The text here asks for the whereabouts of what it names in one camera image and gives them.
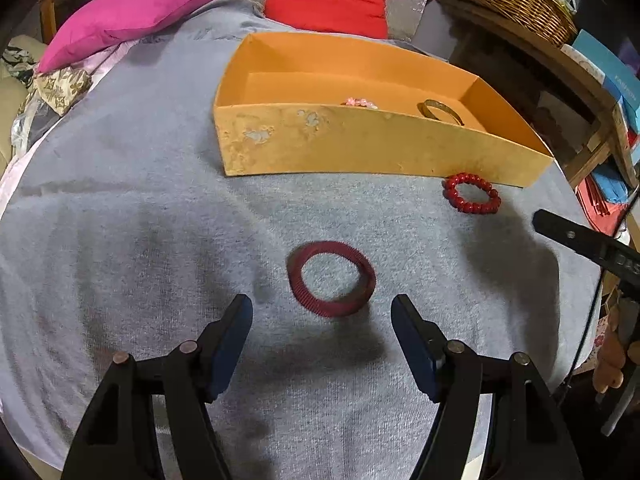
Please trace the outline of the right hand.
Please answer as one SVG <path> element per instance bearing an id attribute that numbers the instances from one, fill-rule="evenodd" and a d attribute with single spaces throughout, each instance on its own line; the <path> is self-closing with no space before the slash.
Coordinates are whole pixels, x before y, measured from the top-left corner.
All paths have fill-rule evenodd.
<path id="1" fill-rule="evenodd" d="M 623 367 L 628 360 L 638 365 L 640 362 L 638 341 L 625 347 L 618 336 L 620 309 L 614 307 L 608 312 L 602 347 L 598 352 L 598 362 L 593 372 L 592 383 L 597 393 L 606 393 L 608 389 L 620 388 L 624 381 Z"/>

